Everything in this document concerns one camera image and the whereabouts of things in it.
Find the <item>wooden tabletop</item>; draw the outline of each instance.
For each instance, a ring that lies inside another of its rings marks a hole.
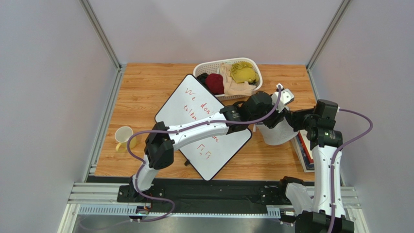
[[[197,64],[134,64],[129,63],[122,80],[117,102],[112,114],[103,149],[95,171],[96,176],[129,177],[136,173],[141,162],[128,152],[116,152],[115,131],[130,126],[134,132],[149,130],[155,124],[154,117],[185,75],[191,74]],[[292,91],[294,102],[291,110],[312,108],[315,98],[311,83],[303,65],[258,65],[263,77],[261,91],[269,94],[281,83]],[[223,101],[230,105],[236,101]],[[133,152],[143,156],[147,135],[137,137]],[[201,179],[195,169],[184,166],[186,158],[176,151],[174,163],[159,172],[157,177]],[[213,178],[225,180],[278,181],[292,176],[306,181],[314,180],[314,173],[304,173],[291,142],[280,146],[264,143],[259,131]]]

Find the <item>yellow mug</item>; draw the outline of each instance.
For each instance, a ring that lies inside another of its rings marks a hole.
[[[115,132],[115,140],[118,142],[117,147],[115,150],[117,152],[125,152],[126,144],[128,143],[129,138],[134,134],[131,127],[129,126],[122,126]],[[137,145],[137,138],[134,137],[129,144],[129,147],[132,149]]]

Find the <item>wall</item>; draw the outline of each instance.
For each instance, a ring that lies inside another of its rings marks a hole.
[[[52,233],[115,69],[77,0],[0,5],[0,232]]]
[[[90,0],[121,63],[306,64],[341,0]]]
[[[414,206],[414,1],[353,1],[312,74],[320,98],[369,116],[372,132],[344,149],[369,229],[412,232]],[[340,113],[345,139],[368,124]]]

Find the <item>stack of books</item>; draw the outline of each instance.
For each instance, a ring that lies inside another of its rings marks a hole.
[[[311,142],[306,138],[306,130],[300,130],[296,137],[292,139],[294,150],[302,164],[304,172],[314,172],[315,165],[311,151]]]

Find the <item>laundry basket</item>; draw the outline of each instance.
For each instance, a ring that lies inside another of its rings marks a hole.
[[[259,76],[259,81],[255,84],[256,88],[253,89],[253,94],[255,94],[259,90],[261,85],[263,84],[263,78],[261,77],[259,68],[256,65],[256,63],[253,60],[245,58],[245,57],[239,57],[239,58],[233,58],[233,59],[226,59],[226,60],[219,60],[219,61],[214,61],[214,62],[201,63],[201,64],[199,64],[198,66],[196,66],[194,68],[193,75],[194,75],[194,77],[197,77],[202,73],[207,73],[207,74],[217,73],[217,70],[219,69],[221,63],[233,64],[233,63],[237,63],[237,62],[248,62],[248,63],[253,65],[253,69],[255,70],[255,72]],[[224,94],[222,94],[222,95],[216,95],[216,97],[220,101],[223,101],[223,100],[234,100],[234,99],[244,98],[246,96],[244,96],[244,95],[224,96]]]

